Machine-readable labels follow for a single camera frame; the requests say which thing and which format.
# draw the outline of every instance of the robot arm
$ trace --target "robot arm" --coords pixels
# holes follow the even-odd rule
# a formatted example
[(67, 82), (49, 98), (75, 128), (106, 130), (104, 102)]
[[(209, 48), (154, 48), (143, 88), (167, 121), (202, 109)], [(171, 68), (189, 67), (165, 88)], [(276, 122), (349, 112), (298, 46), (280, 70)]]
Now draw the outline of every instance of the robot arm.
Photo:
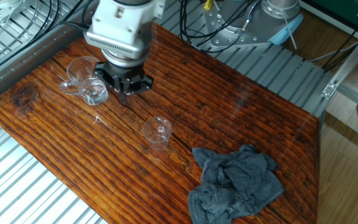
[(107, 87), (127, 95), (151, 89), (153, 79), (145, 75), (143, 63), (150, 53), (151, 22), (162, 17), (165, 0), (100, 0), (92, 25), (84, 33), (88, 44), (99, 47), (106, 57), (95, 74)]
[(152, 40), (150, 23), (162, 17), (164, 4), (165, 0), (100, 0), (85, 39), (120, 58), (141, 58)]

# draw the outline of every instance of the glass cup handle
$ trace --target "glass cup handle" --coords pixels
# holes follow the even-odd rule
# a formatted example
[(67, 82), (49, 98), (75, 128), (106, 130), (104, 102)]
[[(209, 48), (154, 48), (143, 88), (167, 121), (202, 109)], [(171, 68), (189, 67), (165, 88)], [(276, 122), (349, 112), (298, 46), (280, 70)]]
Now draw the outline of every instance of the glass cup handle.
[(71, 86), (75, 86), (70, 80), (66, 80), (60, 84), (60, 91), (69, 94), (69, 95), (79, 95), (79, 89), (70, 88)]

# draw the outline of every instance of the wooden table surface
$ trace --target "wooden table surface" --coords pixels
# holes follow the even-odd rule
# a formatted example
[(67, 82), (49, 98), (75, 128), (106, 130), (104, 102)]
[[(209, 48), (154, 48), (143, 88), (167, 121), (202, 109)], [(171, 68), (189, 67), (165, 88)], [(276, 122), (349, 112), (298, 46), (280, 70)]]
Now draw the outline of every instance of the wooden table surface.
[[(319, 121), (155, 25), (151, 91), (89, 106), (63, 94), (71, 61), (99, 49), (78, 39), (0, 96), (0, 125), (109, 223), (191, 223), (188, 192), (202, 170), (191, 148), (219, 153), (251, 143), (278, 162), (285, 193), (234, 223), (316, 223)], [(173, 124), (168, 149), (150, 150), (142, 125)]]

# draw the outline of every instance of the glass measuring cup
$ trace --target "glass measuring cup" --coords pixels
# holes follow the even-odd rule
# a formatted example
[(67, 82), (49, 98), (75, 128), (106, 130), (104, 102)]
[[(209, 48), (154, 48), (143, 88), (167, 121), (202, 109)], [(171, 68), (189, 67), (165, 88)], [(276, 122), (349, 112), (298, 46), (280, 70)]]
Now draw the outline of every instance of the glass measuring cup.
[(143, 135), (154, 151), (163, 151), (172, 135), (172, 124), (163, 117), (150, 118), (143, 125)]
[(67, 68), (69, 80), (60, 84), (60, 90), (69, 95), (82, 96), (89, 105), (104, 103), (108, 97), (106, 85), (93, 73), (98, 59), (80, 57), (72, 61)]

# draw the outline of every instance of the gray towel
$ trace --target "gray towel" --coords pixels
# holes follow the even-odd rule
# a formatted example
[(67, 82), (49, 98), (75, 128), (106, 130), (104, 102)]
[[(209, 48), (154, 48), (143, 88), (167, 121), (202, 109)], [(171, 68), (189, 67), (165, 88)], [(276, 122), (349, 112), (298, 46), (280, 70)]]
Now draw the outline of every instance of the gray towel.
[(284, 192), (272, 173), (277, 163), (256, 153), (252, 145), (229, 154), (197, 147), (193, 156), (203, 168), (202, 184), (188, 199), (194, 224), (229, 224), (237, 217), (256, 215)]

